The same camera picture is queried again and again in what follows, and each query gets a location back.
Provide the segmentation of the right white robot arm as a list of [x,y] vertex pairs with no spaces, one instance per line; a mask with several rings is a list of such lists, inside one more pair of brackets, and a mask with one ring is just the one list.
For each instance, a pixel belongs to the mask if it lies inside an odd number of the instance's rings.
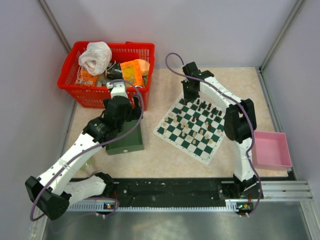
[[239,198],[248,196],[257,184],[253,169],[252,133],[257,128],[255,106],[251,99],[241,99],[225,88],[210,71],[201,71],[195,62],[182,67],[184,102],[188,103],[205,94],[225,112],[224,133],[234,143],[235,170],[233,192]]

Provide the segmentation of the green white chess mat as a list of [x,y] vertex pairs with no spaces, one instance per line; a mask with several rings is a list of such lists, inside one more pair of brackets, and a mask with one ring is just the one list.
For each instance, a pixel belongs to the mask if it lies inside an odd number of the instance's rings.
[[181,94],[153,133],[165,142],[208,165],[233,155],[224,144],[225,111],[214,102],[197,98],[185,103]]

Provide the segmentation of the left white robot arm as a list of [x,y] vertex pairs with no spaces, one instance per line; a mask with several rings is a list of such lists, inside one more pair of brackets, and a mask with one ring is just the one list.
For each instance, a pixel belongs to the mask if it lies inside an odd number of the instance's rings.
[[78,182],[72,178],[93,155],[139,126],[145,108],[143,96],[139,88],[131,84],[130,88],[136,92],[131,102],[127,85],[129,82],[124,79],[111,81],[107,86],[111,97],[103,101],[102,114],[88,122],[74,144],[48,170],[25,181],[33,203],[32,222],[44,216],[56,220],[77,202],[99,195],[106,199],[113,194],[112,178],[108,174],[99,172]]

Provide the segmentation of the dark green plastic tray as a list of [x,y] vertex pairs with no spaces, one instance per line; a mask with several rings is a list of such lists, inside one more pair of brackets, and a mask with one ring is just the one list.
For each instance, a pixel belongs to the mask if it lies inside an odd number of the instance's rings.
[[109,156],[142,151],[144,149],[140,124],[126,137],[105,146],[105,152]]

